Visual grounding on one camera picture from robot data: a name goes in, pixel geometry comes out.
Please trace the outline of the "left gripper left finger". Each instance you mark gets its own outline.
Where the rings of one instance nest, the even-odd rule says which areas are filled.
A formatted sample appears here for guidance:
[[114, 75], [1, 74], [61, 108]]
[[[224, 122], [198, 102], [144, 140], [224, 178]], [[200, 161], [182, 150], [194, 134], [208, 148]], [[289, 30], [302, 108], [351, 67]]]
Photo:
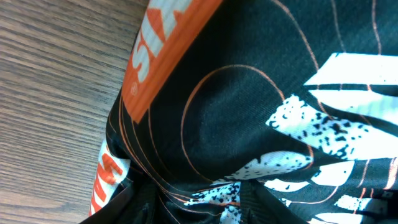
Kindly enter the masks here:
[[113, 198], [107, 205], [101, 208], [94, 215], [83, 220], [80, 224], [111, 224], [116, 223], [122, 212], [134, 196], [134, 188], [129, 186]]

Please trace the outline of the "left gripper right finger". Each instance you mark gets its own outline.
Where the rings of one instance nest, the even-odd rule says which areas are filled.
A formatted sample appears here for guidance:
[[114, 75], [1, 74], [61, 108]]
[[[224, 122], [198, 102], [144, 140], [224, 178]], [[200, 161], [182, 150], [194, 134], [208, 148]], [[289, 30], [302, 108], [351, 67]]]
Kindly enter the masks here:
[[242, 181], [239, 194], [243, 223], [306, 224], [256, 180]]

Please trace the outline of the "black orange patterned t-shirt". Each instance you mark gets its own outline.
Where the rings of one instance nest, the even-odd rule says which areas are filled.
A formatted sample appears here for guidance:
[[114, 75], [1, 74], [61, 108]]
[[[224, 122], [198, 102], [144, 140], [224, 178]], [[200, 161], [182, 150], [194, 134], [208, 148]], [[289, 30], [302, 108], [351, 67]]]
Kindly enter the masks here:
[[397, 222], [396, 0], [151, 0], [89, 216], [243, 223], [260, 182], [308, 223]]

